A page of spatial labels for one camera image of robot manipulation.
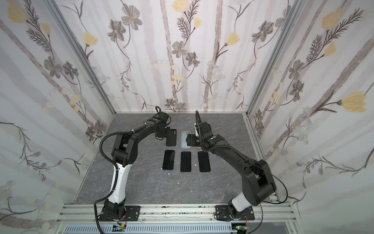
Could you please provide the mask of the pale blue phone case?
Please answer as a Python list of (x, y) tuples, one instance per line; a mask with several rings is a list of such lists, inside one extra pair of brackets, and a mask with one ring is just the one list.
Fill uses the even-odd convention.
[(182, 131), (181, 132), (181, 148), (182, 149), (190, 149), (191, 146), (188, 146), (187, 139), (188, 136), (191, 134), (190, 131)]

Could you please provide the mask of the black phone case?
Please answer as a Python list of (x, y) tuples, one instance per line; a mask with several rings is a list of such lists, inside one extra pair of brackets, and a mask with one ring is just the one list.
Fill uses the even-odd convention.
[(167, 147), (174, 147), (177, 143), (177, 130), (176, 129), (169, 129), (168, 136), (166, 139), (166, 146)]

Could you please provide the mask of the black smartphone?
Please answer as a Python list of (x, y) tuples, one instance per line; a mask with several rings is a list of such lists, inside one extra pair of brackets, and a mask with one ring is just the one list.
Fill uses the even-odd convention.
[(198, 152), (199, 170), (201, 173), (208, 173), (211, 171), (209, 154), (207, 152)]

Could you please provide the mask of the phone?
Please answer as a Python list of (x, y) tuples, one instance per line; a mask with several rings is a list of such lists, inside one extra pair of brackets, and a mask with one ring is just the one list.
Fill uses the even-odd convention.
[(174, 159), (175, 159), (175, 151), (174, 150), (166, 150), (165, 153), (164, 153), (162, 169), (163, 170), (173, 170)]
[(181, 152), (180, 171), (183, 173), (191, 172), (191, 152)]

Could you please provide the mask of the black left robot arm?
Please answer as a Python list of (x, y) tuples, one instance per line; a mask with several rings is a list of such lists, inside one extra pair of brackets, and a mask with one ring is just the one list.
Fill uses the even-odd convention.
[[(96, 208), (97, 203), (104, 202), (102, 211), (95, 214), (97, 221), (120, 221), (127, 215), (128, 212), (125, 207), (126, 185), (131, 166), (138, 157), (138, 145), (149, 135), (154, 135), (159, 140), (167, 138), (170, 123), (171, 117), (158, 110), (155, 115), (144, 121), (139, 127), (130, 131), (108, 134), (101, 140), (99, 151), (105, 160), (114, 166), (114, 174), (109, 194), (94, 202), (94, 208)], [(110, 137), (116, 139), (109, 158), (103, 151), (103, 144)]]

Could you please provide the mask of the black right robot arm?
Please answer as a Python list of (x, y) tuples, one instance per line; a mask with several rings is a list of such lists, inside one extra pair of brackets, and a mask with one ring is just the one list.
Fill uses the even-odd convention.
[(241, 176), (242, 191), (228, 202), (228, 212), (232, 218), (238, 218), (244, 210), (261, 204), (276, 192), (276, 183), (267, 162), (247, 157), (224, 137), (214, 135), (210, 124), (205, 121), (196, 121), (194, 126), (195, 134), (187, 136), (187, 145), (219, 156)]

